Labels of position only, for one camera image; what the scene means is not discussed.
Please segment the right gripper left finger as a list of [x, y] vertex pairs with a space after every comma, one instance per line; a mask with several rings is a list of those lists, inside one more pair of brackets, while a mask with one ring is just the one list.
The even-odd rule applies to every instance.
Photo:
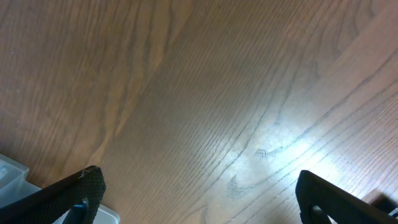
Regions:
[[106, 184], [100, 167], [89, 166], [1, 209], [1, 223], [92, 224]]

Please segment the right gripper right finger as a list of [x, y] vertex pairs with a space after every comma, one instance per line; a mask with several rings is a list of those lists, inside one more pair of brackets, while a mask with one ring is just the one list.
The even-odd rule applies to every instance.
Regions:
[[300, 172], [295, 195], [303, 224], [397, 223], [397, 205], [388, 198], [375, 207], [308, 170]]

